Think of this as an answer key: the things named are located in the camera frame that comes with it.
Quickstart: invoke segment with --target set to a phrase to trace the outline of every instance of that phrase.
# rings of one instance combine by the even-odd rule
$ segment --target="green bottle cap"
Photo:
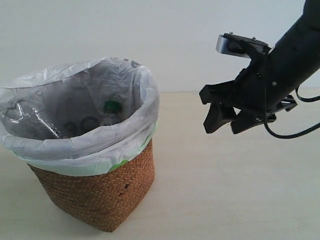
[[[120,113],[122,111],[122,106],[117,101],[106,101],[104,103],[104,112],[112,111]]]

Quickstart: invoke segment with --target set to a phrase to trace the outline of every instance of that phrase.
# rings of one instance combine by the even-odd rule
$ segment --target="garbage bag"
[[[157,128],[160,97],[146,66],[104,57],[50,66],[0,86],[1,116],[20,100],[27,101],[26,106],[41,105],[54,124],[68,127],[70,135],[36,139],[29,137],[32,131],[23,132],[25,127],[19,129],[24,134],[19,136],[14,134],[19,126],[2,120],[1,144],[34,167],[68,176],[93,176],[131,161],[144,150]],[[121,103],[123,121],[84,127],[84,119],[101,120],[109,100]]]

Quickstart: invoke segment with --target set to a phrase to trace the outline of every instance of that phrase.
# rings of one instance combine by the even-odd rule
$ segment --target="table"
[[[320,131],[280,140],[263,126],[233,135],[226,125],[206,134],[209,106],[197,93],[162,93],[160,102],[155,181],[113,233],[58,209],[27,165],[1,147],[0,240],[319,239]],[[319,121],[319,108],[299,104],[270,127],[300,131]]]

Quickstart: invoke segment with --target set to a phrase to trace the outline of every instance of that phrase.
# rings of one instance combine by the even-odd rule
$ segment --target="white wall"
[[[0,0],[0,82],[36,69],[100,57],[148,66],[160,90],[199,91],[249,63],[222,55],[219,34],[274,45],[304,0]],[[319,87],[319,73],[306,87]]]

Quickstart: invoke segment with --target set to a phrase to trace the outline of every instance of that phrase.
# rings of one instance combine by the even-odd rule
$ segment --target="trash can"
[[[122,121],[99,125],[107,101],[121,104]],[[56,206],[113,232],[154,180],[159,101],[150,70],[133,60],[47,67],[0,87],[1,143]]]

